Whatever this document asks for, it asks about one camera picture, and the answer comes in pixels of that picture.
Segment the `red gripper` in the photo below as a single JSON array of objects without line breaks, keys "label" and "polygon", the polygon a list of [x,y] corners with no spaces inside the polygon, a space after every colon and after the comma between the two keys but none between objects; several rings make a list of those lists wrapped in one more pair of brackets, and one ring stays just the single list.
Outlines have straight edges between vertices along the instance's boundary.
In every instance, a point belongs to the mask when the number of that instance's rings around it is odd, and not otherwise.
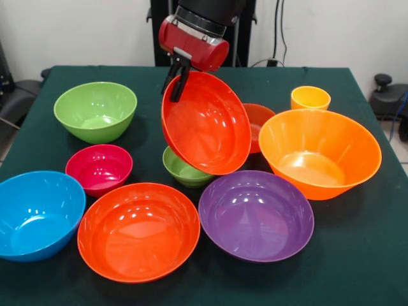
[{"label": "red gripper", "polygon": [[174,15],[167,16],[159,28],[159,44],[171,55],[181,55],[188,60],[175,61],[164,80],[161,94],[181,69],[180,78],[175,82],[170,96],[171,102],[179,102],[186,86],[191,66],[200,71],[217,71],[228,56],[230,44],[222,39],[204,34],[177,20]]}]

